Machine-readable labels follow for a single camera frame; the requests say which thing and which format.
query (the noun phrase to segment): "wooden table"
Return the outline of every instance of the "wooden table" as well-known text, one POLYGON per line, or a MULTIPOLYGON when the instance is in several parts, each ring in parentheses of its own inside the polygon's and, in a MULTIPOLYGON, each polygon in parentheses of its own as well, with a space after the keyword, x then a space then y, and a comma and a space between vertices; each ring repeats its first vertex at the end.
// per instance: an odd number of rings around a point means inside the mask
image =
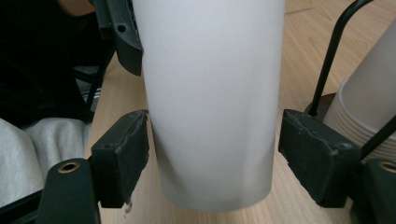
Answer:
MULTIPOLYGON (((278 123, 285 108, 304 111, 311 102, 332 28, 352 0, 288 0, 279 93, 278 123)), ((396 2, 375 0, 349 22, 324 93, 336 92, 396 16, 396 2)), ((93 143, 122 115, 148 108, 144 78, 126 72, 113 59, 88 144, 93 143)), ((276 152, 271 193, 260 203, 227 213, 191 211, 167 201, 161 192, 159 171, 149 130, 150 158, 133 193, 133 209, 101 209, 102 223, 349 223, 351 202, 343 209, 318 207, 276 152)))

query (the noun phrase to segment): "white paper cup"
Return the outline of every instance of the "white paper cup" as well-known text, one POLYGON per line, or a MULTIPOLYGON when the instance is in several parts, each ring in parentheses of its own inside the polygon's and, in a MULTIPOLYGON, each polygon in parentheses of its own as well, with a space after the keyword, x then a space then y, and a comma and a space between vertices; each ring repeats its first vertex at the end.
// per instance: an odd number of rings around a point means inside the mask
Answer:
POLYGON ((133 0, 164 195, 204 211, 271 188, 284 1, 133 0))
MULTIPOLYGON (((368 128, 361 121, 355 119, 353 115, 348 113, 343 102, 343 90, 347 83, 347 79, 340 85, 339 91, 336 93, 334 100, 326 114, 323 122, 338 133, 354 142, 357 146, 362 147, 376 131, 368 128)), ((388 160, 396 160, 396 145, 393 138, 389 138, 370 153, 364 161, 372 158, 383 158, 388 160)))
MULTIPOLYGON (((385 123, 375 128, 369 124, 369 121, 360 120, 356 118, 356 116, 349 110, 349 106, 345 101, 345 90, 349 79, 346 79, 343 84, 340 86, 339 91, 337 93, 337 102, 335 104, 336 111, 338 111, 339 117, 346 121, 346 128, 350 128, 357 133, 360 137, 364 138, 365 140, 370 139, 374 134, 376 134, 385 123)), ((390 144, 391 146, 396 147, 396 133, 392 134, 384 143, 390 144)))
POLYGON ((349 114, 379 130, 396 114, 396 21, 373 46, 343 88, 349 114))

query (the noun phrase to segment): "white cloth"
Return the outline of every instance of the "white cloth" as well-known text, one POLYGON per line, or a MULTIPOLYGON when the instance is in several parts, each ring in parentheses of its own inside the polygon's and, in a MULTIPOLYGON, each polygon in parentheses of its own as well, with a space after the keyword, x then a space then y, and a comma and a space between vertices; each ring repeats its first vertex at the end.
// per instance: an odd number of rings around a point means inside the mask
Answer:
POLYGON ((42 119, 18 129, 0 119, 0 207, 44 188, 54 164, 82 158, 91 124, 42 119))

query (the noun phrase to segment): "screw hole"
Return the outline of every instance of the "screw hole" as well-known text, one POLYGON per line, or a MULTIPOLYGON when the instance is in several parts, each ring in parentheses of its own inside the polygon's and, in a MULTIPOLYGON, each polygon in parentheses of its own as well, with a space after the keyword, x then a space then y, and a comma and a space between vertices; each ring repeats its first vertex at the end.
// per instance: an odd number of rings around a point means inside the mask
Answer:
POLYGON ((79 163, 72 161, 72 162, 68 162, 68 163, 64 164, 63 166, 61 166, 58 169, 58 172, 61 174, 68 174, 68 173, 71 173, 71 172, 77 170, 78 167, 79 167, 79 163))
POLYGON ((381 162, 379 163, 379 166, 380 166, 382 169, 384 169, 384 170, 386 170, 386 171, 388 171, 388 172, 391 172, 391 173, 396 174, 396 164, 394 164, 394 163, 392 163, 392 162, 389 162, 389 161, 381 161, 381 162))
POLYGON ((124 33, 126 31, 126 27, 124 25, 119 25, 117 26, 117 30, 119 30, 121 33, 124 33))

